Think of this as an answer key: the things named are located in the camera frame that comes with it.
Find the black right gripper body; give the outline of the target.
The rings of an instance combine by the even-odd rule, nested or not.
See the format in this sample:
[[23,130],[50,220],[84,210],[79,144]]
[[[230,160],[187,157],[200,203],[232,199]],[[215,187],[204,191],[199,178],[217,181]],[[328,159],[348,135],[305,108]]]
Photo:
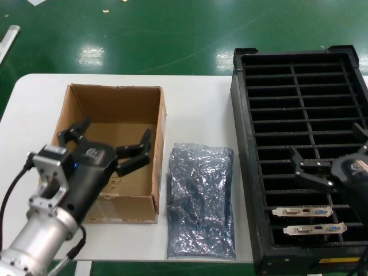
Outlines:
[[332,162],[332,180],[342,199],[367,228],[367,155],[344,155]]

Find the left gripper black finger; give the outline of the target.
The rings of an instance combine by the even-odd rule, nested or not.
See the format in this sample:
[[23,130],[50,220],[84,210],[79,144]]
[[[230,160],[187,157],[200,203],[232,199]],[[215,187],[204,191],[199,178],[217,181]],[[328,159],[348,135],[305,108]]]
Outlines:
[[146,129],[139,144],[125,145],[116,148],[118,163],[115,172],[119,177],[124,177],[150,163],[150,151],[152,145],[152,130]]
[[73,123],[69,128],[59,132],[57,139],[59,144],[67,144],[74,141],[76,144],[81,144],[86,141],[84,133],[90,126],[90,119],[86,118],[83,121]]

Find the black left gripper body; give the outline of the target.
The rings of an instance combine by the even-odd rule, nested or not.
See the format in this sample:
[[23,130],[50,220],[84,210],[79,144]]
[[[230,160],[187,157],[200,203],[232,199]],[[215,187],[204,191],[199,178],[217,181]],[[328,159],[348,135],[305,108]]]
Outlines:
[[43,156],[61,162],[68,183],[68,191],[57,206],[80,225],[108,184],[117,165],[117,154],[112,146],[89,140],[78,142],[73,151],[67,150],[62,155],[56,151],[65,147],[52,147],[45,145]]

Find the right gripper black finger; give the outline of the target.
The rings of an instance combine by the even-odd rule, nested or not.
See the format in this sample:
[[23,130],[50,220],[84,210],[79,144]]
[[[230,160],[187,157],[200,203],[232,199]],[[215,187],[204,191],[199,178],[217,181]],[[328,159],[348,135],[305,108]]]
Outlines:
[[296,184],[314,190],[333,190],[335,185],[330,176],[331,163],[305,160],[294,148],[289,148]]
[[355,138],[362,144],[358,152],[367,152],[367,129],[363,129],[358,123],[352,125],[352,132]]

